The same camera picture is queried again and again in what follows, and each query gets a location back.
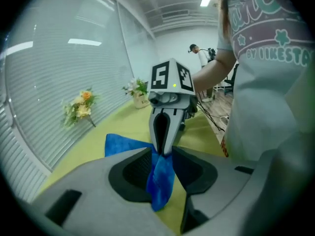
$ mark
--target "blue cloth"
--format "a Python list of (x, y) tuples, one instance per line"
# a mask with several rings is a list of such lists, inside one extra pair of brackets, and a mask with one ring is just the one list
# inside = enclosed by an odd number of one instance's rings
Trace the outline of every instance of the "blue cloth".
[(167, 204), (173, 191), (175, 172), (172, 156), (159, 156), (153, 144), (108, 134), (105, 142), (105, 157), (145, 147), (152, 149), (152, 169), (147, 180), (146, 191), (152, 196), (152, 209), (158, 211)]

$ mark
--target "yellow-green tablecloth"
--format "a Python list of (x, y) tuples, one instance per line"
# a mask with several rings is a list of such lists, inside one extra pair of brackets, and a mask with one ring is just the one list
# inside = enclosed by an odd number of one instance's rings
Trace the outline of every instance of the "yellow-green tablecloth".
[[(151, 142), (149, 133), (149, 117), (152, 107), (135, 109), (133, 102), (128, 102), (111, 114), (64, 156), (41, 188), (41, 192), (77, 166), (88, 161), (104, 157), (105, 138), (109, 133)], [(206, 117), (198, 111), (194, 118), (187, 119), (186, 128), (178, 146), (224, 156), (220, 144), (212, 131)], [(184, 212), (186, 192), (175, 177), (172, 196), (164, 207), (157, 212), (159, 218), (177, 235)]]

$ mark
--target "white horizontal blind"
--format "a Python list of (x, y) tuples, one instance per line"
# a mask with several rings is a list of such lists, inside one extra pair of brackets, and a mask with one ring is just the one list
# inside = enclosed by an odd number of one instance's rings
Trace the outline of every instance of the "white horizontal blind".
[(155, 41), (129, 11), (118, 6), (133, 74), (135, 78), (148, 81), (152, 66), (159, 60)]
[(0, 103), (0, 170), (13, 193), (31, 202), (46, 179), (16, 140)]
[(51, 168), (93, 128), (86, 120), (70, 130), (61, 127), (62, 100), (92, 87), (100, 95), (92, 108), (96, 124), (129, 100), (122, 86), (132, 71), (114, 0), (34, 0), (11, 32), (9, 47), (7, 91), (16, 122)]

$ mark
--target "white ceiling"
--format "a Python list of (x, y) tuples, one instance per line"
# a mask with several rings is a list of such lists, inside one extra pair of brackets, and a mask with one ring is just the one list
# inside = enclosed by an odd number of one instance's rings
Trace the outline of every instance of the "white ceiling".
[(137, 0), (153, 32), (185, 26), (217, 25), (218, 0), (200, 7), (201, 0)]

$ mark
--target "potted plant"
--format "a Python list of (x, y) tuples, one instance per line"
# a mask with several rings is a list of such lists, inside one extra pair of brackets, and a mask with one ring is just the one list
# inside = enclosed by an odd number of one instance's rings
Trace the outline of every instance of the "potted plant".
[(144, 108), (150, 103), (148, 101), (147, 83), (140, 79), (133, 78), (127, 87), (123, 87), (126, 94), (133, 97), (134, 105), (137, 109)]
[(81, 91), (72, 102), (63, 105), (62, 124), (65, 127), (72, 127), (79, 120), (86, 119), (96, 127), (91, 118), (91, 107), (97, 98), (98, 96), (93, 94), (91, 88)]

